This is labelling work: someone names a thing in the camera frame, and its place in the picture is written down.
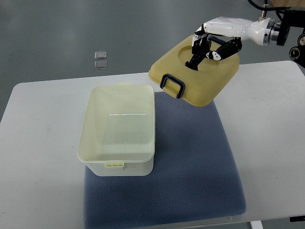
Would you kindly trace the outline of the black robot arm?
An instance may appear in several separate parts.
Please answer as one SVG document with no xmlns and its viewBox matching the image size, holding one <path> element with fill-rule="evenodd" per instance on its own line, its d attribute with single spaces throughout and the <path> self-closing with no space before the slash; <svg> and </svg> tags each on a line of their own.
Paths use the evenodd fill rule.
<svg viewBox="0 0 305 229">
<path fill-rule="evenodd" d="M 267 12 L 274 11 L 279 22 L 273 22 L 268 41 L 275 42 L 278 46 L 284 46 L 290 28 L 305 28 L 305 2 L 303 0 L 265 0 L 262 5 L 254 1 L 248 1 L 256 9 L 262 11 L 261 18 L 266 17 Z M 297 39 L 297 45 L 289 51 L 289 57 L 295 63 L 305 66 L 305 32 Z"/>
</svg>

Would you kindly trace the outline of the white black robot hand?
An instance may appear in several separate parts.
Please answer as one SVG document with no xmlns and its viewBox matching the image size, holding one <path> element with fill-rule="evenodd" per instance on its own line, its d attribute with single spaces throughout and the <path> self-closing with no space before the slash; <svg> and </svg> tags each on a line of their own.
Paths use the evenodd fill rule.
<svg viewBox="0 0 305 229">
<path fill-rule="evenodd" d="M 259 21 L 250 21 L 239 18 L 218 17 L 203 23 L 192 38 L 192 58 L 185 66 L 197 71 L 198 65 L 207 58 L 221 61 L 238 53 L 242 48 L 242 41 L 252 40 L 258 45 L 268 45 L 272 42 L 275 31 L 275 20 L 263 18 Z M 210 50 L 210 35 L 229 37 L 216 50 Z"/>
</svg>

